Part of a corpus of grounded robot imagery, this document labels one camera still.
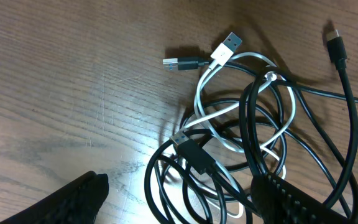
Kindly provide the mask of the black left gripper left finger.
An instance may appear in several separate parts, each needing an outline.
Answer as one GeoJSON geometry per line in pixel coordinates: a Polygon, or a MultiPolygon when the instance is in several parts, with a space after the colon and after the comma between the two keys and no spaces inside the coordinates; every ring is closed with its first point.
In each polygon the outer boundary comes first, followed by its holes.
{"type": "Polygon", "coordinates": [[[89,171],[3,223],[94,224],[109,194],[107,174],[89,171]]]}

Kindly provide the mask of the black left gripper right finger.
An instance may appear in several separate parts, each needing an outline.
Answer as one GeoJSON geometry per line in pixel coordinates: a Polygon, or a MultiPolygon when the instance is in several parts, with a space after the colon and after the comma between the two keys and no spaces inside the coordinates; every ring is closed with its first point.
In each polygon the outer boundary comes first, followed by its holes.
{"type": "Polygon", "coordinates": [[[275,174],[253,177],[252,203],[265,223],[331,224],[350,223],[350,219],[326,208],[322,203],[275,174]]]}

